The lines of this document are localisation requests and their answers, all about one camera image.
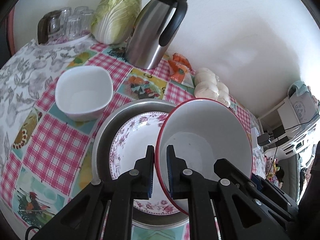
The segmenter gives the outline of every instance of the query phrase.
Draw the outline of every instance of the red rim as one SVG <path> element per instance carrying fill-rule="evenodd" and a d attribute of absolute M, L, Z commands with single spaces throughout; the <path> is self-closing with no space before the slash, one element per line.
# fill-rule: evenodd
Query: red rim
<path fill-rule="evenodd" d="M 212 100 L 212 99 L 208 99 L 208 98 L 192 98 L 192 99 L 189 99 L 183 103 L 181 103 L 180 105 L 176 106 L 167 116 L 167 118 L 165 119 L 164 123 L 162 124 L 161 126 L 161 129 L 160 129 L 160 132 L 159 132 L 159 135 L 158 135 L 158 138 L 157 138 L 157 143 L 156 143 L 156 154 L 155 154 L 155 168 L 156 168 L 156 174 L 157 174 L 157 177 L 159 179 L 159 182 L 160 182 L 160 186 L 164 192 L 164 194 L 166 195 L 166 197 L 169 199 L 169 201 L 172 203 L 172 205 L 174 205 L 179 211 L 181 211 L 182 213 L 186 214 L 186 215 L 189 215 L 189 213 L 187 213 L 186 211 L 184 211 L 181 207 L 179 207 L 179 205 L 177 205 L 177 203 L 175 203 L 175 201 L 171 198 L 163 180 L 162 180 L 162 177 L 161 177 L 161 173 L 160 173 L 160 162 L 159 162 L 159 157 L 160 157 L 160 152 L 159 152 L 159 147 L 160 147 L 160 139 L 161 139 L 161 135 L 162 135 L 162 132 L 164 130 L 164 127 L 167 123 L 167 121 L 169 120 L 170 116 L 182 105 L 190 102 L 190 101 L 195 101 L 195 100 L 209 100 L 209 101 L 214 101 L 216 103 L 219 103 L 220 105 L 224 106 L 225 108 L 227 108 L 229 110 L 228 107 L 226 107 L 224 104 L 216 101 L 216 100 Z M 249 141 L 249 145 L 250 145 L 250 149 L 251 149 L 251 173 L 250 173 L 250 178 L 251 178 L 251 175 L 252 175 L 252 166 L 253 166 L 253 159 L 252 159 L 252 146 L 251 146 L 251 143 L 250 143 L 250 139 L 249 139 L 249 136 L 248 136 L 248 133 L 247 131 L 245 130 L 243 124 L 241 123 L 240 119 L 231 111 L 231 113 L 238 119 L 239 123 L 241 124 L 245 134 L 247 135 L 247 138 L 248 138 L 248 141 Z"/>

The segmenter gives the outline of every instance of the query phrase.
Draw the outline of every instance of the thermos handle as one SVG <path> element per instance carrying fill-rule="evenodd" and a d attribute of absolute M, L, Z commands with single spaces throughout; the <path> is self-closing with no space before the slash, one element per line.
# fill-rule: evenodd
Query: thermos handle
<path fill-rule="evenodd" d="M 177 0 L 177 8 L 164 29 L 164 31 L 161 33 L 159 37 L 159 45 L 164 47 L 166 46 L 169 41 L 171 40 L 172 36 L 174 33 L 177 31 L 177 29 L 180 26 L 180 23 L 184 19 L 184 16 L 186 15 L 187 9 L 188 9 L 188 4 L 186 0 Z"/>
<path fill-rule="evenodd" d="M 43 17 L 38 23 L 38 44 L 45 44 L 49 40 L 49 19 L 50 17 Z"/>

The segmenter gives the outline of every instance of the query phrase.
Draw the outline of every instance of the table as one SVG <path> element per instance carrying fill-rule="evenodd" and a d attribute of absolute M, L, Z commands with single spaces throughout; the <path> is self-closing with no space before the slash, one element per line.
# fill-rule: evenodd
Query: table
<path fill-rule="evenodd" d="M 99 127 L 113 111 L 141 98 L 180 104 L 194 97 L 193 90 L 170 81 L 165 58 L 156 69 L 140 70 L 127 63 L 123 53 L 123 45 L 107 46 L 93 38 L 72 46 L 48 47 L 32 40 L 0 70 L 0 200 L 10 210 L 5 216 L 14 216 L 22 232 L 30 225 L 43 226 L 91 181 L 93 142 Z M 58 77 L 80 65 L 103 67 L 113 81 L 113 99 L 95 121 L 74 122 L 55 104 Z M 148 80 L 153 91 L 133 91 L 130 77 Z M 230 110 L 251 141 L 250 129 L 259 129 L 257 119 L 230 98 Z M 253 173 L 264 176 L 263 152 L 253 151 L 252 157 Z M 134 227 L 132 239 L 158 234 L 187 240 L 189 225 L 162 231 Z"/>

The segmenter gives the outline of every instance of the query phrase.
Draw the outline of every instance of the white wall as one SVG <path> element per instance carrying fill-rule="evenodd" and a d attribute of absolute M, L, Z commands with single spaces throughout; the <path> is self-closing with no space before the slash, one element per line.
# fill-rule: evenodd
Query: white wall
<path fill-rule="evenodd" d="M 20 0 L 17 48 L 36 37 L 37 23 L 53 9 L 100 0 Z M 149 0 L 143 0 L 144 6 Z M 255 115 L 281 101 L 300 77 L 320 98 L 320 30 L 300 0 L 188 0 L 189 8 L 169 47 L 197 69 L 212 69 L 230 93 Z"/>

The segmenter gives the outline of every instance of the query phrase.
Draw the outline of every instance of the checkered tablecloth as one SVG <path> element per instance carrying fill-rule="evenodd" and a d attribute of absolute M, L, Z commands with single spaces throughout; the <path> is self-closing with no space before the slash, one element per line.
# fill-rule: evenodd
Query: checkered tablecloth
<path fill-rule="evenodd" d="M 77 55 L 66 69 L 79 65 L 97 65 L 108 70 L 115 91 L 113 99 L 98 120 L 74 122 L 55 104 L 58 78 L 39 96 L 15 142 L 11 142 L 0 182 L 2 200 L 25 227 L 43 226 L 91 180 L 91 153 L 97 131 L 113 111 L 139 99 L 128 90 L 129 77 L 143 78 L 158 88 L 156 94 L 139 95 L 144 98 L 156 97 L 178 105 L 194 97 L 187 87 L 170 81 L 165 59 L 155 69 L 140 70 L 127 63 L 117 48 L 96 43 Z M 231 102 L 230 110 L 251 138 L 251 127 L 258 126 L 255 117 L 233 97 Z M 257 173 L 256 158 L 253 153 L 254 173 Z M 179 235 L 188 240 L 189 224 L 182 227 Z"/>

